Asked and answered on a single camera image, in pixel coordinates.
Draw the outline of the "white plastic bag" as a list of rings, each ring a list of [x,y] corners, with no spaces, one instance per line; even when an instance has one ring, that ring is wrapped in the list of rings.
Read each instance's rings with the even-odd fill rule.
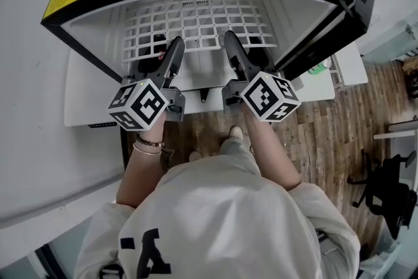
[[[384,279],[401,250],[402,243],[390,235],[382,235],[376,244],[375,254],[360,262],[358,279]]]

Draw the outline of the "person's right forearm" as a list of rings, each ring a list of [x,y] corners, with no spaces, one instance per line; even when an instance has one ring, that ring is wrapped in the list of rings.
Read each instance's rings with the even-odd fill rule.
[[[249,139],[261,175],[287,191],[301,183],[297,169],[289,159],[272,126],[256,118],[245,104],[241,104]]]

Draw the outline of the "black window frame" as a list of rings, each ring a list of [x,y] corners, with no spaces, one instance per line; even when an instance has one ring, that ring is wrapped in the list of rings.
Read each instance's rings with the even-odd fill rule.
[[[46,271],[46,279],[59,279],[61,268],[59,267],[49,245],[44,244],[40,248],[36,249],[35,254],[43,269]]]

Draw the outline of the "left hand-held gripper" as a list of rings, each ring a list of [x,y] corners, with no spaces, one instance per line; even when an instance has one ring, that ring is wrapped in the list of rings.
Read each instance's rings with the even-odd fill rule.
[[[183,38],[176,37],[168,50],[133,62],[132,77],[141,77],[157,70],[156,76],[122,85],[107,112],[126,131],[147,131],[163,112],[169,120],[180,122],[185,112],[185,97],[171,87],[178,75],[185,52]]]

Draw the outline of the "brown cardboard box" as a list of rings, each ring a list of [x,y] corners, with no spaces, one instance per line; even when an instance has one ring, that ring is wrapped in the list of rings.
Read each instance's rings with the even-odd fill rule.
[[[412,99],[418,98],[418,56],[405,60],[402,70],[408,95]]]

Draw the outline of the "person's white sweatshirt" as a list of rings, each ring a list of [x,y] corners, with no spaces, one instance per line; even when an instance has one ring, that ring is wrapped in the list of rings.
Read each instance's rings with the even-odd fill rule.
[[[239,155],[172,168],[137,208],[92,216],[74,270],[99,279],[355,279],[360,243],[321,188],[287,191]]]

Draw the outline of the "frosted glass door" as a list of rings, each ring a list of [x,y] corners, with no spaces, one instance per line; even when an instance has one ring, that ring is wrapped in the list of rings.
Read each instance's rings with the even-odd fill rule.
[[[361,59],[365,63],[384,64],[393,60],[405,61],[418,56],[418,22],[407,24],[397,36],[384,42]]]

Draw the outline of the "green soda can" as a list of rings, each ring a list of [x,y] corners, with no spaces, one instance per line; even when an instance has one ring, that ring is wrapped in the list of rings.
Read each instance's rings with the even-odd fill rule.
[[[332,67],[332,59],[328,57],[327,59],[323,60],[321,63],[318,63],[314,67],[308,70],[308,72],[312,75],[317,75],[322,73],[326,69],[330,69]]]

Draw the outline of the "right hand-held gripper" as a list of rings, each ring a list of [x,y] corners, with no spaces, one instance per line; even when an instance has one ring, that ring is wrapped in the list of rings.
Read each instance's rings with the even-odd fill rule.
[[[244,103],[259,121],[279,123],[301,105],[290,81],[269,74],[275,71],[275,64],[268,48],[244,49],[231,30],[224,35],[224,47],[238,79],[230,80],[221,91],[225,112]],[[258,74],[248,81],[250,73]]]

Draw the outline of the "black office chair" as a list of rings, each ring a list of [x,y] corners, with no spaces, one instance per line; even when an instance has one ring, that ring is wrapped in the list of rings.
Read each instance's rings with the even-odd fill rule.
[[[352,202],[352,206],[358,208],[365,201],[371,213],[385,219],[391,237],[396,240],[400,228],[409,226],[418,202],[417,192],[400,182],[400,168],[401,164],[408,168],[417,157],[417,152],[413,151],[407,157],[397,154],[383,161],[372,161],[364,149],[361,155],[362,168],[367,171],[366,178],[354,181],[348,177],[347,183],[364,185],[365,189],[360,199]]]

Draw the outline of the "person's grey trousers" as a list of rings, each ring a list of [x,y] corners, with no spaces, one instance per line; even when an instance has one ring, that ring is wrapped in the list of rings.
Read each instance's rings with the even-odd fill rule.
[[[249,146],[242,139],[229,137],[223,141],[219,148],[219,155],[246,155],[252,157]]]

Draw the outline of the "white wire fridge shelf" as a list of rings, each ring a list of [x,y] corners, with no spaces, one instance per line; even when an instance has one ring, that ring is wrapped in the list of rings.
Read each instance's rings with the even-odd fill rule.
[[[186,52],[219,50],[228,30],[244,48],[278,45],[262,0],[158,1],[127,9],[122,61],[153,57],[155,34],[166,36],[167,49],[181,37]]]

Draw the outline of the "person's left forearm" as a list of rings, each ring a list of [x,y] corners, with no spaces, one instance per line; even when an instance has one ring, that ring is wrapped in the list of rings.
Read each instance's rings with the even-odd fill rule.
[[[152,193],[165,173],[161,161],[163,130],[166,113],[163,112],[152,128],[141,132],[121,180],[116,195],[119,205],[137,208]]]

